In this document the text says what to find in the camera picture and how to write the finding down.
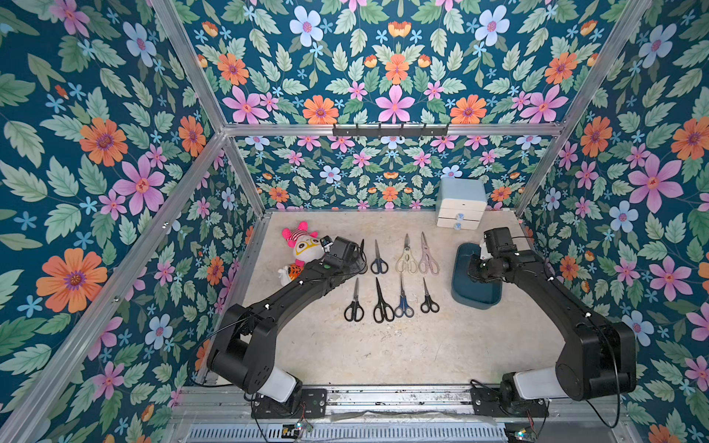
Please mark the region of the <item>black yellow scissors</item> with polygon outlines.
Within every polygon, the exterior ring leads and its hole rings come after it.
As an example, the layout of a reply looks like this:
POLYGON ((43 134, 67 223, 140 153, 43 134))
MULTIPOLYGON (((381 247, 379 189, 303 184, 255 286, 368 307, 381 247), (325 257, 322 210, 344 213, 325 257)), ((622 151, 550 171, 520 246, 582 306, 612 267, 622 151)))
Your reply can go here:
POLYGON ((365 249, 365 240, 362 240, 359 244, 359 259, 358 259, 358 269, 357 273, 359 275, 366 274, 369 266, 367 265, 367 254, 365 249))

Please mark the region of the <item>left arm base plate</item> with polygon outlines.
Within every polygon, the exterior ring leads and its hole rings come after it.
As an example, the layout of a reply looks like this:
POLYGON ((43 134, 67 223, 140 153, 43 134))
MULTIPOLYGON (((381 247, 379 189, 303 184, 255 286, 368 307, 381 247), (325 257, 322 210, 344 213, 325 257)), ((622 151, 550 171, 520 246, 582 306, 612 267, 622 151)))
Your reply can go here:
POLYGON ((326 415, 326 389, 299 388, 286 402, 257 394, 251 402, 251 417, 261 419, 322 418, 326 415))

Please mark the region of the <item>black grey scissors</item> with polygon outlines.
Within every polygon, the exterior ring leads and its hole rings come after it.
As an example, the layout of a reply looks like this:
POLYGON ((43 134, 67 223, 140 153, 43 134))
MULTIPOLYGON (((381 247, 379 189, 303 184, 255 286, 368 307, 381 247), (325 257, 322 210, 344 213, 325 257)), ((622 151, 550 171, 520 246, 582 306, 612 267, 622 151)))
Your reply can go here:
POLYGON ((345 312, 343 312, 343 317, 347 322, 358 323, 364 319, 364 316, 365 311, 359 300, 359 279, 356 278, 356 282, 354 283, 352 301, 349 306, 345 308, 345 312))

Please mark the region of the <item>large black scissors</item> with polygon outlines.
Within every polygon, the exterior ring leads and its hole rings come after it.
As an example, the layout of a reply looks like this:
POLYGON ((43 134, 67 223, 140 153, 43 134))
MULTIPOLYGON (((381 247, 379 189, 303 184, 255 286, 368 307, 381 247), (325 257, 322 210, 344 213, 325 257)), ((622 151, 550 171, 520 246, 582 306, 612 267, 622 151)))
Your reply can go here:
POLYGON ((383 296, 380 280, 375 279, 377 302, 373 308, 373 319, 376 323, 393 322, 395 319, 393 307, 388 304, 383 296))

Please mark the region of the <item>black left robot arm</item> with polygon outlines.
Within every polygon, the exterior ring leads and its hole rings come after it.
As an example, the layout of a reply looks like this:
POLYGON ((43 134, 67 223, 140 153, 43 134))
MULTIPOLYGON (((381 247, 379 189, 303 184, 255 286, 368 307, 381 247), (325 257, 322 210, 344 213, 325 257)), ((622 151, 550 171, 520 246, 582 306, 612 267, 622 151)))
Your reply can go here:
POLYGON ((208 371, 249 395, 295 403, 302 382, 276 365, 278 336, 310 304, 365 271, 367 256, 355 247, 306 264, 295 280, 250 306, 231 306, 214 334, 208 371))

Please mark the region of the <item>blue handled scissors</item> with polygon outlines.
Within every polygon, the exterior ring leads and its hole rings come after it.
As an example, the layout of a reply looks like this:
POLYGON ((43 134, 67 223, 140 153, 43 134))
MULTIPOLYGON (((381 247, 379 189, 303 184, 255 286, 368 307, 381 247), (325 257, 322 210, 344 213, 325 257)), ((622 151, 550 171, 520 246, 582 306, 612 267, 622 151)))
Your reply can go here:
POLYGON ((407 317, 408 319, 411 319, 415 315, 415 310, 409 305, 408 299, 407 299, 407 294, 404 288, 404 276, 400 276, 400 295, 399 295, 399 304, 394 310, 394 316, 397 319, 400 319, 401 317, 407 317))

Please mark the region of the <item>cream yellow scissors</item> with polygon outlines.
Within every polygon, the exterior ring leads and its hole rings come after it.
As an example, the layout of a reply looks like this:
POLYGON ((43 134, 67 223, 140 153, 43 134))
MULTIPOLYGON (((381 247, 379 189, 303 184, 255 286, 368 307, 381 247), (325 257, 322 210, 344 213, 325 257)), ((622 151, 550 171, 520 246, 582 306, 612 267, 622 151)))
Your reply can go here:
POLYGON ((410 236, 407 234, 404 238, 403 252, 400 258, 398 258, 395 269, 398 273, 404 274, 417 274, 418 273, 418 262, 415 260, 414 254, 411 249, 410 236))

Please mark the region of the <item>small black scissors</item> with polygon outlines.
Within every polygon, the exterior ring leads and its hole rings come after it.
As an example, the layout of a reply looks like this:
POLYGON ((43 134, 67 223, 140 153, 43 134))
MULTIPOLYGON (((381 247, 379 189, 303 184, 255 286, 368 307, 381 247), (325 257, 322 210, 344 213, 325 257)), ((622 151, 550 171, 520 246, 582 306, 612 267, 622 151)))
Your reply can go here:
POLYGON ((439 313, 439 310, 441 309, 439 307, 439 304, 436 303, 432 295, 428 289, 428 283, 425 278, 423 278, 423 287, 424 287, 424 301, 422 302, 420 309, 423 314, 428 314, 428 313, 439 313))

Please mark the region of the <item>pink scissors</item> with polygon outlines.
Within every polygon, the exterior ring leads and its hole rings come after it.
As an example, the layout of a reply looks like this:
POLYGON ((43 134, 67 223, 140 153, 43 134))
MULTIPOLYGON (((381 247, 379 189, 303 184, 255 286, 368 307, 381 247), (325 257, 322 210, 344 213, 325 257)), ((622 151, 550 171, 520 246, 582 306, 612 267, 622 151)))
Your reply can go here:
POLYGON ((424 232, 421 233, 421 252, 421 259, 418 262, 419 271, 423 274, 438 275, 441 268, 431 254, 428 240, 424 232))

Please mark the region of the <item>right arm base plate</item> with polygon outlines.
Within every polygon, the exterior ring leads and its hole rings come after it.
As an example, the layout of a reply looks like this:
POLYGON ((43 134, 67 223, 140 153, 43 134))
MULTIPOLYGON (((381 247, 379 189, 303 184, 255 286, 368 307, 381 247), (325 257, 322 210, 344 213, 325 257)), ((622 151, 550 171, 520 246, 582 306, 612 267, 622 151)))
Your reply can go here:
POLYGON ((476 415, 495 418, 548 418, 548 405, 545 400, 524 400, 510 385, 493 388, 473 384, 470 395, 476 415))

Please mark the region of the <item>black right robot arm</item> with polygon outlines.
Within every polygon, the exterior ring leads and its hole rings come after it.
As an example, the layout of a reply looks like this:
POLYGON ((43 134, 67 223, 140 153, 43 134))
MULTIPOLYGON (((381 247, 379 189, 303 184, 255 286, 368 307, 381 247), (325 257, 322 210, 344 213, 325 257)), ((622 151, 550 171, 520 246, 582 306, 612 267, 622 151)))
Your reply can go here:
POLYGON ((469 278, 477 284, 507 282, 529 295, 555 325, 564 345, 551 371, 551 387, 577 402, 630 393, 637 386, 635 335, 622 321, 612 322, 583 303, 556 277, 537 253, 507 252, 470 259, 469 278))

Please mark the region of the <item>dark blue scissors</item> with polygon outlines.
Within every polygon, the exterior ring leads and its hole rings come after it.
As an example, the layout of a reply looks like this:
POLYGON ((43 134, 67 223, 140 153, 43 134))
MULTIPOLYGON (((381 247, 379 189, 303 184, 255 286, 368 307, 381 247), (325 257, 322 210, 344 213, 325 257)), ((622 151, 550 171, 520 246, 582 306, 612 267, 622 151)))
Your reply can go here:
POLYGON ((375 275, 384 275, 389 271, 389 264, 382 258, 380 254, 379 242, 375 241, 375 256, 369 266, 371 272, 375 275))

